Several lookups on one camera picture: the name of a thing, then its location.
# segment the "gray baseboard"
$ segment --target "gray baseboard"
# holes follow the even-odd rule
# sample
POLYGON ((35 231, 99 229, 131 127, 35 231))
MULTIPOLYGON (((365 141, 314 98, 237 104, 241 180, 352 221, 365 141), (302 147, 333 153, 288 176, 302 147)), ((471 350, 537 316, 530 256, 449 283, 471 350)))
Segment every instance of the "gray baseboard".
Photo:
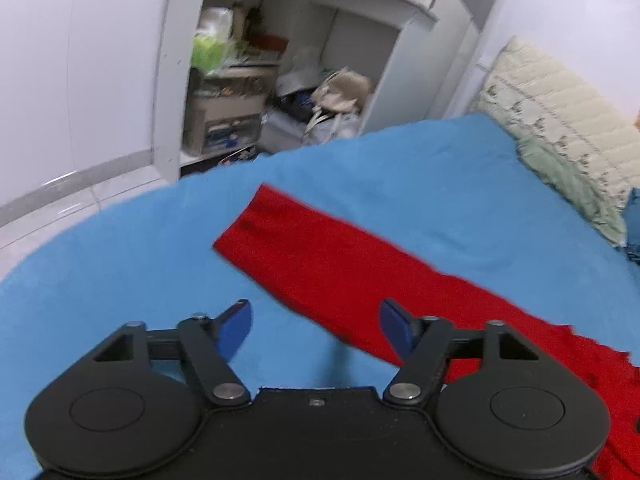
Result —
POLYGON ((74 171, 43 184, 38 189, 0 206, 0 227, 51 202, 78 192, 114 176, 148 166, 153 162, 151 150, 114 158, 98 166, 74 171))

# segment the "white floor tile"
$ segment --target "white floor tile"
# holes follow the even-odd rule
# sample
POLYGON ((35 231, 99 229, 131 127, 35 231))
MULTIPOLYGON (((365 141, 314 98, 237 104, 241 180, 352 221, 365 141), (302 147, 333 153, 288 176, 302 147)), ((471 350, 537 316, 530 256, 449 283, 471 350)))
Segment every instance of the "white floor tile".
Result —
POLYGON ((121 174, 100 184, 92 186, 98 200, 106 200, 112 196, 128 191, 143 184, 160 179, 158 170, 153 166, 145 166, 130 173, 121 174))
POLYGON ((157 189, 166 185, 167 182, 165 180, 155 180, 153 182, 149 182, 148 184, 143 184, 142 186, 138 186, 122 193, 118 193, 117 195, 111 196, 107 199, 100 200, 100 209, 105 209, 110 205, 124 202, 125 200, 133 198, 135 196, 142 195, 147 191, 151 191, 153 189, 157 189))
POLYGON ((49 223, 36 231, 23 236, 15 242, 0 249, 0 280, 19 264, 25 256, 31 254, 42 244, 51 240, 55 235, 61 233, 65 229, 76 225, 78 222, 89 218, 99 212, 98 206, 91 204, 80 211, 67 214, 63 218, 49 223))
POLYGON ((83 189, 0 227, 0 249, 37 229, 60 220, 72 213, 95 205, 91 190, 83 189))

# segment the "cream quilt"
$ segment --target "cream quilt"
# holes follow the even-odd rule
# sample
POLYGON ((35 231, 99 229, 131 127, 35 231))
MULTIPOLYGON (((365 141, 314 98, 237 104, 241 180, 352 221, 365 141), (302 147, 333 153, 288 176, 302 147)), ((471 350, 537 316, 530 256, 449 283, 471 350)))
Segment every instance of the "cream quilt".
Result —
POLYGON ((560 61, 514 38, 474 103, 511 135, 550 142, 622 209, 640 187, 640 132, 560 61))

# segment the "red cloth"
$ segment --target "red cloth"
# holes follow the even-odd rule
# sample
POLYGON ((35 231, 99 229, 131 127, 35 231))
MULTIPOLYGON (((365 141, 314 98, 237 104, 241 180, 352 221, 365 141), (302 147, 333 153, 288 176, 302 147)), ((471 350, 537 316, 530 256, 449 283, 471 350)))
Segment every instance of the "red cloth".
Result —
MULTIPOLYGON (((640 368, 628 354, 552 325, 360 229, 316 212, 268 186, 213 247, 283 304, 345 342, 390 363, 400 360, 378 325, 394 298, 414 316, 441 316, 459 328, 501 319, 564 363, 605 400, 612 427, 594 469, 612 480, 640 477, 640 368)), ((455 361, 449 378, 476 364, 455 361)))

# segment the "bed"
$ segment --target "bed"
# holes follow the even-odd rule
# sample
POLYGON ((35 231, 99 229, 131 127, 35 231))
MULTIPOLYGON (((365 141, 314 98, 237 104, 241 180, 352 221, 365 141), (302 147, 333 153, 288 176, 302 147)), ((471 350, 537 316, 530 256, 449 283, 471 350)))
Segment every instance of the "bed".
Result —
POLYGON ((248 298, 254 327, 232 365, 254 394, 389 382, 393 366, 287 310, 211 249, 263 182, 640 365, 640 268, 525 168, 489 117, 423 121, 189 176, 29 256, 0 284, 0 478, 39 471, 22 433, 31 398, 128 320, 168 328, 248 298))

